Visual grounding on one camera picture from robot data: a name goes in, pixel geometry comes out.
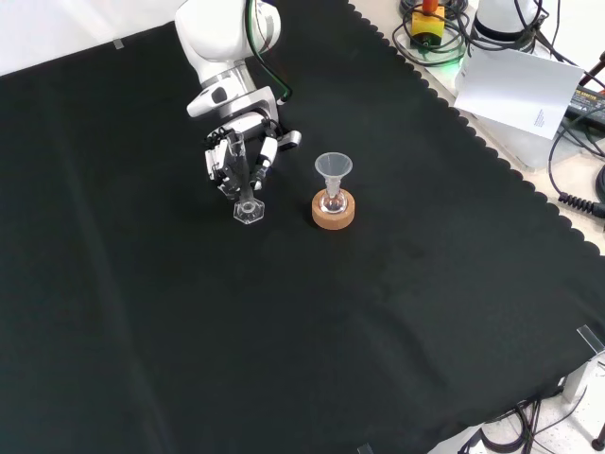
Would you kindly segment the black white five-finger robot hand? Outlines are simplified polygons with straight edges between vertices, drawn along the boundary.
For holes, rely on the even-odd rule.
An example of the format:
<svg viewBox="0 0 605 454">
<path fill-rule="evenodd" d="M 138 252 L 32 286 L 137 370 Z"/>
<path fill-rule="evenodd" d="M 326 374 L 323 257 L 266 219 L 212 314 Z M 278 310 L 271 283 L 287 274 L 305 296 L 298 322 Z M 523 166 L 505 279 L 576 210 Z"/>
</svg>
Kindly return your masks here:
<svg viewBox="0 0 605 454">
<path fill-rule="evenodd" d="M 261 190 L 280 151 L 297 147 L 302 134 L 282 125 L 259 110 L 243 113 L 209 133 L 204 158 L 209 179 L 229 199 L 236 199 L 245 185 Z M 261 148 L 251 170 L 245 163 L 245 144 L 258 139 Z"/>
</svg>

